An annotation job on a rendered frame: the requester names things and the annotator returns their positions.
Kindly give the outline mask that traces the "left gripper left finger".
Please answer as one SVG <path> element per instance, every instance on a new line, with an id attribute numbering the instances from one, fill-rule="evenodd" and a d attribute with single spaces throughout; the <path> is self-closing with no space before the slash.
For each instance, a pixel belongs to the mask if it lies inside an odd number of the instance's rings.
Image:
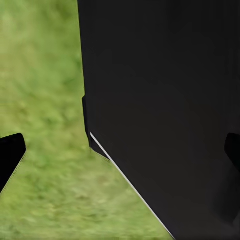
<path id="1" fill-rule="evenodd" d="M 21 133 L 0 138 L 0 193 L 26 153 Z"/>

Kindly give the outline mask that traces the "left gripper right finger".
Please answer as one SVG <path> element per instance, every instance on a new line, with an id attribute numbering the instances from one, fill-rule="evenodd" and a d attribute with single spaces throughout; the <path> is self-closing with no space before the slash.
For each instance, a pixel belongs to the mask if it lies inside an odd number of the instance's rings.
<path id="1" fill-rule="evenodd" d="M 240 135 L 228 133 L 224 151 L 240 173 Z"/>

